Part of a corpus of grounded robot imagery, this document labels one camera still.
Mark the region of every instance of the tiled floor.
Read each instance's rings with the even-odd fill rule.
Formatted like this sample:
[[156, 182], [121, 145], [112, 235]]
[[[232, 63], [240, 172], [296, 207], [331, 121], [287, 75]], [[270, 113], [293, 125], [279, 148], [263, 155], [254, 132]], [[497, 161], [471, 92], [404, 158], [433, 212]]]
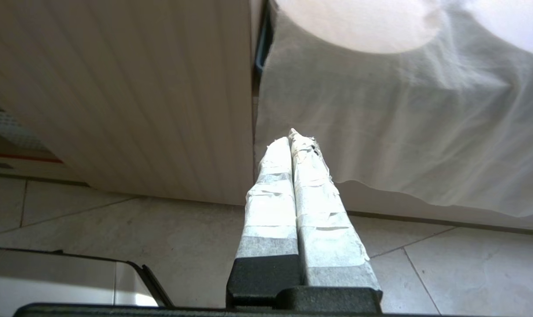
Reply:
[[[0, 178], [0, 247], [127, 259], [179, 306], [223, 307], [244, 210]], [[388, 313], [533, 317], [533, 236], [351, 217]]]

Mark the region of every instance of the white fabric sheet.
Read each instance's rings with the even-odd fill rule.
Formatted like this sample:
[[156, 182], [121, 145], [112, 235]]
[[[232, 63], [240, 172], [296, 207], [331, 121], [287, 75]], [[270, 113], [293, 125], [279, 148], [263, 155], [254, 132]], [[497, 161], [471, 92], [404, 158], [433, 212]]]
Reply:
[[[256, 157], [293, 127], [323, 144], [334, 182], [532, 215], [533, 10], [501, 10], [515, 18], [500, 22], [484, 1], [412, 1], [417, 10], [403, 10], [415, 12], [410, 28], [394, 23], [402, 9], [383, 1], [371, 22], [378, 25], [357, 32], [362, 23], [335, 20], [361, 9], [373, 16], [374, 2], [333, 10], [349, 2], [311, 4], [319, 1], [275, 1]], [[297, 15], [300, 6], [305, 13]], [[401, 40], [401, 28], [415, 40]]]

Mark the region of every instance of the black plastic base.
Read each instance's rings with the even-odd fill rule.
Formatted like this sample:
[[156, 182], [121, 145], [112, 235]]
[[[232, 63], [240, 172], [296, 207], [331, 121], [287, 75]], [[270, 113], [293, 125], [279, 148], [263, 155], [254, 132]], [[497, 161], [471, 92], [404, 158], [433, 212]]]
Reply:
[[300, 257], [296, 254], [237, 258], [227, 284], [226, 307], [274, 307], [280, 291], [301, 284]]
[[281, 291], [275, 309], [331, 313], [382, 313], [382, 292], [371, 288], [298, 286]]

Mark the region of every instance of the tile grout line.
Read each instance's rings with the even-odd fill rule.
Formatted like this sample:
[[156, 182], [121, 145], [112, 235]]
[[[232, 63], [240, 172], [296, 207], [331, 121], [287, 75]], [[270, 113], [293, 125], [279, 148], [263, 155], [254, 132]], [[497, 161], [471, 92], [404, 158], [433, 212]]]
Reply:
[[385, 251], [385, 252], [379, 253], [379, 254], [377, 254], [377, 255], [373, 255], [373, 256], [370, 257], [370, 259], [373, 259], [373, 258], [375, 258], [375, 257], [379, 257], [379, 256], [381, 256], [381, 255], [386, 255], [386, 254], [388, 254], [388, 253], [392, 253], [393, 251], [397, 251], [397, 250], [399, 250], [399, 249], [403, 249], [404, 247], [409, 247], [409, 245], [412, 245], [412, 244], [415, 244], [415, 243], [419, 243], [419, 242], [421, 242], [421, 241], [424, 241], [424, 240], [426, 240], [426, 239], [430, 239], [430, 238], [432, 238], [432, 237], [436, 237], [436, 236], [438, 236], [438, 235], [441, 235], [441, 234], [443, 234], [443, 233], [445, 233], [445, 232], [448, 232], [448, 231], [454, 230], [454, 229], [456, 229], [456, 228], [459, 228], [459, 227], [452, 227], [452, 228], [446, 229], [446, 230], [444, 230], [444, 231], [434, 233], [433, 235], [430, 235], [430, 236], [428, 236], [428, 237], [424, 237], [423, 239], [419, 239], [419, 240], [417, 240], [417, 241], [413, 241], [413, 242], [407, 243], [407, 244], [405, 244], [405, 245], [402, 245], [401, 247], [396, 247], [396, 248], [391, 249], [391, 250], [389, 250], [389, 251]]
[[23, 224], [23, 213], [26, 210], [26, 196], [27, 196], [27, 179], [23, 183], [23, 197], [22, 197], [22, 214], [20, 215], [20, 226], [22, 227]]
[[417, 269], [415, 268], [415, 265], [413, 264], [413, 261], [411, 261], [411, 258], [409, 257], [409, 254], [407, 254], [407, 251], [402, 247], [401, 248], [403, 250], [403, 253], [405, 254], [405, 256], [407, 257], [407, 260], [409, 260], [409, 263], [411, 264], [411, 267], [413, 268], [413, 271], [415, 271], [415, 274], [417, 275], [417, 277], [419, 278], [419, 281], [421, 281], [421, 285], [423, 285], [423, 288], [425, 289], [425, 291], [427, 292], [427, 295], [429, 295], [429, 298], [431, 299], [431, 301], [433, 302], [433, 305], [435, 307], [435, 309], [437, 310], [437, 312], [439, 313], [439, 315], [442, 315], [441, 311], [439, 310], [439, 307], [437, 306], [437, 303], [435, 303], [435, 300], [433, 299], [433, 297], [431, 296], [431, 293], [429, 292], [429, 289], [427, 289], [427, 285], [425, 285], [425, 282], [423, 282], [423, 279], [421, 279], [421, 275], [419, 275], [419, 272], [417, 271]]
[[75, 213], [66, 214], [66, 215], [61, 215], [61, 216], [59, 216], [59, 217], [55, 217], [55, 218], [51, 218], [51, 219], [46, 219], [46, 220], [42, 220], [42, 221], [39, 221], [39, 222], [34, 222], [34, 223], [29, 224], [29, 225], [23, 225], [22, 227], [19, 227], [19, 228], [14, 228], [14, 229], [4, 230], [4, 231], [1, 231], [1, 232], [0, 232], [0, 235], [3, 234], [3, 233], [8, 233], [8, 232], [15, 231], [15, 230], [18, 230], [18, 229], [22, 229], [22, 228], [26, 228], [26, 227], [31, 227], [32, 225], [39, 225], [39, 224], [44, 223], [44, 222], [47, 222], [47, 221], [56, 220], [56, 219], [61, 219], [61, 218], [64, 218], [64, 217], [67, 217], [67, 216], [70, 216], [70, 215], [77, 215], [77, 214], [80, 214], [80, 213], [84, 213], [84, 212], [86, 212], [86, 211], [92, 211], [92, 210], [96, 210], [96, 209], [99, 209], [99, 208], [103, 208], [103, 207], [108, 207], [108, 206], [111, 206], [111, 205], [115, 205], [115, 204], [117, 204], [117, 203], [124, 203], [124, 202], [126, 202], [126, 201], [130, 201], [130, 200], [137, 199], [137, 198], [141, 198], [141, 197], [142, 197], [142, 196], [134, 196], [134, 197], [130, 197], [130, 198], [127, 198], [127, 199], [124, 199], [124, 200], [116, 201], [116, 202], [114, 202], [114, 203], [106, 203], [106, 205], [96, 206], [96, 207], [92, 207], [92, 208], [89, 208], [89, 209], [85, 209], [85, 210], [77, 211], [77, 212], [75, 212]]

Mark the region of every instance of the white paneled wall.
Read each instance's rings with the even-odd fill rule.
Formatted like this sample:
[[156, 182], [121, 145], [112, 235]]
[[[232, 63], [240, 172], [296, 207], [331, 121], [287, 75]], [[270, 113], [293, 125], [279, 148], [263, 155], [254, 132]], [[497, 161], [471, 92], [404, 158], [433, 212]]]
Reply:
[[248, 0], [0, 1], [0, 105], [93, 187], [243, 204]]

